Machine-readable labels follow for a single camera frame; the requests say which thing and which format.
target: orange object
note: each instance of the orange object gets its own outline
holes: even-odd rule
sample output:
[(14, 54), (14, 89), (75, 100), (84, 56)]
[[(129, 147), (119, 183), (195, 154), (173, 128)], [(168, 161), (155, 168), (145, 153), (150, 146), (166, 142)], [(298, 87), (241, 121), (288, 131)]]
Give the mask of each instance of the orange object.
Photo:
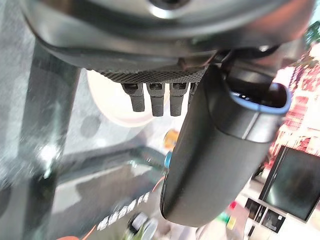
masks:
[(179, 132), (171, 129), (164, 136), (164, 147), (172, 151), (177, 143)]

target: glass surface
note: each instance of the glass surface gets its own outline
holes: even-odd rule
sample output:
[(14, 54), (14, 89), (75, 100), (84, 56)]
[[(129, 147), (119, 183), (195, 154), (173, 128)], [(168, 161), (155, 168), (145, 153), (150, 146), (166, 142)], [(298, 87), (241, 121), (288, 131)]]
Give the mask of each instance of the glass surface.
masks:
[(320, 197), (320, 158), (289, 148), (266, 202), (307, 220)]

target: black plastic housing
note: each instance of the black plastic housing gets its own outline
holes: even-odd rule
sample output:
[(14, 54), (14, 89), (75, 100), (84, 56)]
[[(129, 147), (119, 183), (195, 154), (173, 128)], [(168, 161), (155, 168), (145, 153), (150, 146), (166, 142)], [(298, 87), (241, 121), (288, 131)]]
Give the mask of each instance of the black plastic housing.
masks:
[(200, 227), (238, 195), (290, 107), (273, 83), (262, 105), (235, 96), (210, 66), (189, 106), (162, 189), (160, 208), (174, 223)]

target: black screen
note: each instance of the black screen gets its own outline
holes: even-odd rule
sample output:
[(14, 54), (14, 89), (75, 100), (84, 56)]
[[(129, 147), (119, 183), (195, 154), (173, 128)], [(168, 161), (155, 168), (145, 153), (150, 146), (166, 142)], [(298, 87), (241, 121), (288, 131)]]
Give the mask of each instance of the black screen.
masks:
[(287, 148), (265, 201), (307, 220), (320, 197), (320, 158)]

